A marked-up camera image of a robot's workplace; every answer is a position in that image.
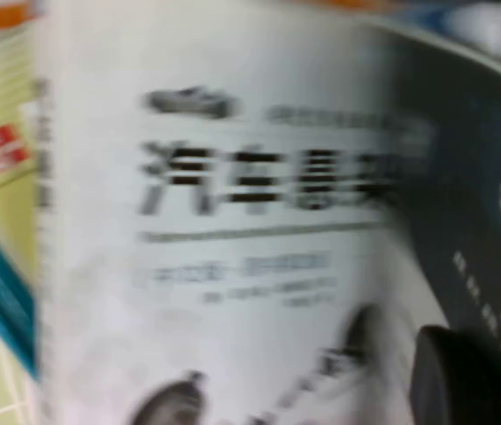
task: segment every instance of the book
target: book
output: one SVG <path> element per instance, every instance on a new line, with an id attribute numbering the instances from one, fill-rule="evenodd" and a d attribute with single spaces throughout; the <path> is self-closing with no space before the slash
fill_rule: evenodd
<path id="1" fill-rule="evenodd" d="M 49 1 L 40 26 L 42 423 L 368 421 L 397 158 L 362 16 Z"/>

